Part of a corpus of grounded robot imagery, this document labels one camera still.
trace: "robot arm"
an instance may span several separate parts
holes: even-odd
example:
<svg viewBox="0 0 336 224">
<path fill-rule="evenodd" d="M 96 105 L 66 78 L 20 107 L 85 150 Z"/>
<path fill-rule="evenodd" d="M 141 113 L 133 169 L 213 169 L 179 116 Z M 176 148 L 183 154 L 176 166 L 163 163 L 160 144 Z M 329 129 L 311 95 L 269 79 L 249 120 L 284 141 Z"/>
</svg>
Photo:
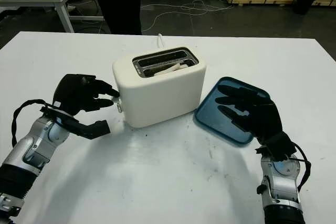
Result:
<svg viewBox="0 0 336 224">
<path fill-rule="evenodd" d="M 13 150 L 0 167 L 0 224 L 12 223 L 9 217 L 19 214 L 23 199 L 36 177 L 69 133 L 88 139 L 110 133 L 106 121 L 83 125 L 73 117 L 80 110 L 94 111 L 113 105 L 111 100 L 98 99 L 99 94 L 119 96 L 111 85 L 96 80 L 95 76 L 67 74 L 55 91 L 53 105 L 43 100 L 31 100 L 14 112 Z M 45 105 L 41 109 L 43 115 L 33 123 L 29 133 L 16 143 L 16 118 L 23 107 L 33 103 Z"/>
<path fill-rule="evenodd" d="M 237 127 L 253 133 L 261 144 L 257 153 L 262 154 L 261 167 L 264 175 L 257 194 L 262 197 L 265 223 L 304 224 L 299 191 L 309 177 L 311 164 L 302 149 L 282 131 L 276 105 L 270 98 L 259 96 L 257 92 L 246 88 L 219 85 L 218 90 L 225 95 L 216 99 L 220 104 L 218 109 Z M 248 115 L 240 115 L 228 105 L 234 105 L 242 112 L 247 111 Z M 294 156 L 296 148 L 302 153 L 304 160 Z M 301 184 L 297 186 L 299 161 L 305 162 L 306 172 Z"/>
</svg>

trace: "concrete floor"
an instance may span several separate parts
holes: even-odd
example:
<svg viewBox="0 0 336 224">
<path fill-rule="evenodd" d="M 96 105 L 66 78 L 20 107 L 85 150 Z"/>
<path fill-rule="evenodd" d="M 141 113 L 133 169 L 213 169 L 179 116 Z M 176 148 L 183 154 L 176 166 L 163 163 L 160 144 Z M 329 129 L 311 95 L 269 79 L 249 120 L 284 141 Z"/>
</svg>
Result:
<svg viewBox="0 0 336 224">
<path fill-rule="evenodd" d="M 194 0 L 142 0 L 142 6 L 150 4 L 183 5 Z M 224 0 L 202 0 L 205 4 L 220 8 L 229 5 Z M 94 15 L 96 7 L 87 0 L 73 3 L 80 13 Z M 189 7 L 204 8 L 200 1 Z M 141 20 L 144 35 L 170 36 L 221 36 L 221 37 L 286 37 L 315 38 L 336 60 L 336 8 L 312 7 L 308 14 L 297 15 L 290 6 L 234 6 L 232 9 L 207 12 L 180 7 L 147 6 L 142 8 Z M 82 33 L 109 33 L 107 25 L 98 23 L 73 23 L 74 29 Z M 22 14 L 8 16 L 0 22 L 0 48 L 19 31 L 63 32 L 56 12 L 41 8 L 28 8 Z"/>
</svg>

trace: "toaster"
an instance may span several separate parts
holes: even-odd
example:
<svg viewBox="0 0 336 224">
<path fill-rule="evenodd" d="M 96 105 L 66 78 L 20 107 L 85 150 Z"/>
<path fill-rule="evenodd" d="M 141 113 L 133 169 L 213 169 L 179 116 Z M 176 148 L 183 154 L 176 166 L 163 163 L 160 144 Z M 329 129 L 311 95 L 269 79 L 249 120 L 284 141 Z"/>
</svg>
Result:
<svg viewBox="0 0 336 224">
<path fill-rule="evenodd" d="M 195 110 L 205 62 L 186 47 L 122 57 L 113 63 L 118 109 L 132 127 L 145 127 Z"/>
</svg>

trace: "blue plastic lid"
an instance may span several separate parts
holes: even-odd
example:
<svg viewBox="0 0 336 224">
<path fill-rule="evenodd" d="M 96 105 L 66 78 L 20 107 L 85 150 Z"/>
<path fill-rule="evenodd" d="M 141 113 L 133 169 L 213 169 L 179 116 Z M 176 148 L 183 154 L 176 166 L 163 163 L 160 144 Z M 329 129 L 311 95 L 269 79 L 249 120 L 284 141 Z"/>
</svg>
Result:
<svg viewBox="0 0 336 224">
<path fill-rule="evenodd" d="M 250 132 L 242 131 L 231 122 L 230 118 L 218 110 L 217 107 L 219 104 L 215 102 L 215 99 L 226 96 L 219 92 L 217 89 L 218 85 L 228 85 L 234 88 L 243 87 L 258 92 L 258 94 L 262 97 L 269 97 L 269 94 L 262 89 L 256 88 L 234 78 L 222 77 L 195 111 L 195 118 L 197 122 L 204 126 L 206 130 L 215 132 L 217 135 L 239 145 L 251 142 L 253 135 Z M 243 113 L 237 110 L 233 105 L 228 105 L 228 107 L 240 115 L 248 114 L 246 111 Z"/>
</svg>

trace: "desk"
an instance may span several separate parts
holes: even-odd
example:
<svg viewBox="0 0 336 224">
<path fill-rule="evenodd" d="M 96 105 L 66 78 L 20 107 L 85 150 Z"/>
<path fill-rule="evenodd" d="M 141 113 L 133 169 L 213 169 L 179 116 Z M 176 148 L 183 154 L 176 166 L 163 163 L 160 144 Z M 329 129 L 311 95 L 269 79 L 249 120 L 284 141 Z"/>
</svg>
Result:
<svg viewBox="0 0 336 224">
<path fill-rule="evenodd" d="M 68 0 L 0 0 L 0 6 L 26 6 L 26 7 L 55 7 L 57 14 L 67 33 L 74 33 L 70 20 L 103 20 L 102 17 L 69 16 L 66 2 Z"/>
<path fill-rule="evenodd" d="M 231 76 L 265 89 L 283 128 L 312 162 L 300 197 L 307 224 L 333 223 L 336 62 L 314 39 L 166 37 L 207 63 L 202 99 Z M 51 101 L 67 73 L 95 74 L 115 86 L 112 63 L 157 48 L 156 36 L 19 33 L 0 50 L 0 160 L 10 151 L 14 110 L 28 99 Z M 41 113 L 25 108 L 17 138 Z M 84 124 L 107 119 L 111 134 L 73 134 L 58 147 L 15 222 L 264 223 L 256 140 L 237 147 L 196 126 L 189 113 L 134 129 L 117 107 L 79 113 Z"/>
</svg>

